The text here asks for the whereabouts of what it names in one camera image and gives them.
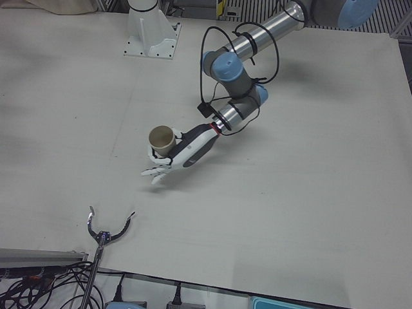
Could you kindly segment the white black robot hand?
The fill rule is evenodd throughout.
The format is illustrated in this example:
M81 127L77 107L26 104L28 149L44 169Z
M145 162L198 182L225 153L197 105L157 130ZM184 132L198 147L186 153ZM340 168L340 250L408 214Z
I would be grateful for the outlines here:
M158 126L149 133L148 156L154 167L141 172L157 184L165 175L195 164L213 146L220 131L213 123L200 124L184 133Z

